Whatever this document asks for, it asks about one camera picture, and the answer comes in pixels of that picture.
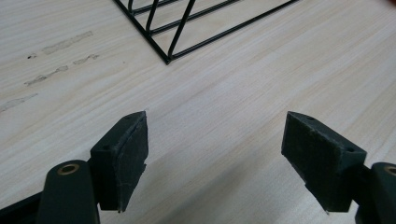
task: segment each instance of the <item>black rubber pad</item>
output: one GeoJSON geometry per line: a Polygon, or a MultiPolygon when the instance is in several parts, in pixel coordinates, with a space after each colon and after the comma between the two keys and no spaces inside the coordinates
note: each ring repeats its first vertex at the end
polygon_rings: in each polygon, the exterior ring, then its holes
{"type": "Polygon", "coordinates": [[[364,164],[363,149],[320,121],[289,112],[282,154],[326,211],[348,211],[352,198],[347,172],[364,164]]]}
{"type": "Polygon", "coordinates": [[[102,210],[125,211],[149,154],[146,112],[122,118],[91,149],[96,198],[102,210]]]}

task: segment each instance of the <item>light wood surface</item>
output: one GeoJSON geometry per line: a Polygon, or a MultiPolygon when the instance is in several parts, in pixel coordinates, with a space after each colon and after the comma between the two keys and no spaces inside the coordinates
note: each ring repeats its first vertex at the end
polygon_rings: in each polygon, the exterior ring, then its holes
{"type": "MultiPolygon", "coordinates": [[[[282,2],[191,22],[176,51],[282,2]]],[[[147,170],[102,223],[354,223],[356,204],[327,215],[280,154],[286,113],[367,150],[367,166],[396,162],[395,22],[385,0],[302,0],[166,66],[111,0],[2,0],[0,208],[146,110],[147,170]]],[[[173,33],[156,40],[167,48],[173,33]]]]}

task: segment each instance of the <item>black plastic bracket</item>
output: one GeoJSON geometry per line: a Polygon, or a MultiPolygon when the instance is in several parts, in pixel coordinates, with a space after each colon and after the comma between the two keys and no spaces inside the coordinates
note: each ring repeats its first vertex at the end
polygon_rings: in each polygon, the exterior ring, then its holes
{"type": "Polygon", "coordinates": [[[356,222],[396,223],[396,165],[364,166],[366,151],[317,119],[289,112],[282,154],[324,210],[347,212],[352,200],[356,222]]]}
{"type": "Polygon", "coordinates": [[[126,116],[92,148],[88,162],[52,168],[43,192],[0,210],[0,223],[99,223],[98,203],[125,211],[148,154],[146,112],[126,116]]]}

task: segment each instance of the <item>scuff mark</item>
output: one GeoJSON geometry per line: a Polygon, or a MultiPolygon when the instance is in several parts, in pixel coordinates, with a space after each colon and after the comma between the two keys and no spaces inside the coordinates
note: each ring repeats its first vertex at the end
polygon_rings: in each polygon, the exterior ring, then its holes
{"type": "Polygon", "coordinates": [[[96,60],[98,57],[99,57],[99,55],[97,55],[97,54],[91,54],[90,56],[86,57],[85,59],[80,59],[80,60],[73,62],[73,64],[82,64],[82,63],[87,62],[87,60],[89,60],[90,58],[96,60]]]}
{"type": "Polygon", "coordinates": [[[33,97],[37,96],[37,95],[38,95],[38,93],[35,93],[35,94],[32,94],[32,95],[28,95],[28,96],[22,97],[20,99],[15,99],[15,100],[8,101],[5,104],[0,105],[0,113],[10,109],[11,107],[20,105],[23,102],[25,102],[27,100],[30,100],[33,97]]]}
{"type": "Polygon", "coordinates": [[[82,35],[76,35],[75,37],[61,41],[55,45],[43,48],[43,52],[45,54],[49,55],[59,49],[66,49],[66,48],[70,47],[72,44],[77,43],[78,41],[80,41],[88,36],[91,36],[91,35],[93,35],[92,31],[86,32],[82,35]]]}
{"type": "Polygon", "coordinates": [[[37,57],[37,55],[35,53],[33,53],[33,54],[27,56],[27,59],[33,59],[33,58],[36,58],[36,57],[37,57]]]}
{"type": "Polygon", "coordinates": [[[49,73],[47,75],[40,75],[40,76],[36,77],[35,79],[33,79],[31,81],[25,82],[24,84],[27,85],[27,86],[33,85],[33,84],[35,84],[37,82],[44,81],[45,79],[47,79],[49,77],[52,77],[53,75],[55,75],[55,74],[57,74],[59,72],[67,71],[67,69],[69,69],[69,67],[67,65],[61,66],[61,67],[57,68],[55,71],[53,71],[53,72],[51,72],[51,73],[49,73]]]}

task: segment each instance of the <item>metal rod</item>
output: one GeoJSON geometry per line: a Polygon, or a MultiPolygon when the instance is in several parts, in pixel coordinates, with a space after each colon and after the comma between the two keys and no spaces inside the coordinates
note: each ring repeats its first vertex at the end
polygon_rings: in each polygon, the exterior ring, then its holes
{"type": "Polygon", "coordinates": [[[129,13],[133,13],[134,10],[132,9],[132,5],[134,4],[134,0],[129,0],[128,1],[128,11],[129,13]]]}
{"type": "MultiPolygon", "coordinates": [[[[158,7],[164,7],[164,6],[166,6],[166,5],[169,5],[169,4],[171,4],[171,3],[174,3],[174,2],[176,2],[176,1],[180,1],[180,0],[162,0],[161,2],[158,3],[158,7]]],[[[132,9],[131,12],[132,12],[135,16],[137,16],[137,15],[140,15],[140,14],[143,14],[143,13],[145,13],[145,12],[150,11],[150,10],[151,10],[151,7],[152,7],[152,5],[148,5],[148,6],[145,6],[145,7],[140,7],[140,8],[137,8],[137,9],[132,9]]]]}
{"type": "Polygon", "coordinates": [[[150,35],[149,27],[151,26],[152,19],[154,18],[155,10],[157,9],[158,6],[158,1],[159,0],[154,0],[154,2],[152,3],[151,11],[149,12],[148,15],[148,22],[146,23],[146,31],[148,32],[149,35],[150,35]]]}
{"type": "Polygon", "coordinates": [[[186,55],[188,53],[191,53],[192,51],[195,51],[195,50],[197,50],[197,49],[199,49],[199,48],[201,48],[203,46],[206,46],[206,45],[208,45],[208,44],[210,44],[210,43],[212,43],[212,42],[214,42],[216,40],[219,40],[219,39],[223,38],[224,36],[229,35],[230,33],[233,33],[233,32],[235,32],[237,30],[240,30],[240,29],[244,28],[245,26],[248,26],[251,23],[253,23],[255,21],[258,21],[259,19],[262,19],[262,18],[264,18],[266,16],[269,16],[269,15],[279,11],[280,9],[282,9],[284,7],[288,7],[289,5],[291,5],[293,3],[296,3],[298,1],[300,1],[300,0],[290,0],[289,2],[286,2],[286,3],[284,3],[284,4],[282,4],[282,5],[278,6],[278,7],[274,7],[273,9],[271,9],[269,11],[266,11],[266,12],[262,13],[261,15],[257,16],[257,17],[254,17],[254,18],[252,18],[252,19],[250,19],[248,21],[245,21],[245,22],[243,22],[243,23],[241,23],[239,25],[236,25],[235,27],[233,27],[233,28],[231,28],[229,30],[226,30],[226,31],[224,31],[224,32],[222,32],[222,33],[220,33],[218,35],[214,35],[214,36],[208,38],[207,40],[205,40],[205,41],[203,41],[203,42],[201,42],[199,44],[196,44],[196,45],[194,45],[194,46],[192,46],[192,47],[190,47],[188,49],[184,49],[181,52],[176,53],[175,55],[172,55],[172,57],[170,57],[170,58],[171,58],[171,60],[180,58],[180,57],[182,57],[182,56],[184,56],[184,55],[186,55]]]}
{"type": "Polygon", "coordinates": [[[168,57],[172,60],[173,58],[173,51],[175,49],[176,43],[178,41],[178,38],[181,35],[181,32],[183,31],[184,25],[186,24],[187,19],[190,16],[192,7],[194,6],[195,0],[190,0],[189,4],[186,7],[186,11],[184,12],[183,18],[181,19],[180,25],[177,28],[177,31],[175,33],[174,39],[172,40],[171,47],[169,48],[168,51],[168,57]]]}
{"type": "MultiPolygon", "coordinates": [[[[215,6],[213,6],[213,7],[209,7],[209,8],[207,8],[207,9],[202,10],[202,11],[196,12],[196,13],[190,15],[190,16],[187,18],[187,21],[192,21],[192,20],[198,19],[198,18],[200,18],[200,17],[202,17],[202,16],[204,16],[204,15],[206,15],[206,14],[209,14],[209,13],[211,13],[211,12],[213,12],[213,11],[216,11],[216,10],[222,8],[222,7],[227,7],[228,5],[230,5],[230,4],[232,4],[232,3],[235,3],[235,2],[238,2],[238,1],[240,1],[240,0],[227,0],[227,1],[225,1],[225,2],[222,2],[222,3],[219,3],[219,4],[215,5],[215,6]]],[[[173,21],[173,22],[171,22],[171,23],[169,23],[169,24],[166,24],[166,25],[164,25],[164,26],[162,26],[162,27],[153,29],[153,30],[151,31],[151,35],[157,35],[157,34],[159,34],[159,33],[162,33],[162,32],[164,32],[164,31],[167,31],[167,30],[169,30],[169,29],[172,29],[172,28],[174,28],[174,27],[177,27],[177,26],[180,24],[180,22],[181,22],[181,20],[173,21]]]]}
{"type": "Polygon", "coordinates": [[[139,21],[134,18],[134,15],[129,13],[128,9],[120,0],[114,0],[114,2],[120,7],[122,12],[128,17],[128,19],[134,24],[134,27],[139,31],[139,33],[145,37],[151,47],[158,53],[158,55],[163,59],[165,64],[169,64],[171,62],[170,58],[163,52],[163,50],[158,46],[158,44],[151,38],[151,36],[146,32],[142,25],[140,25],[139,21]]]}

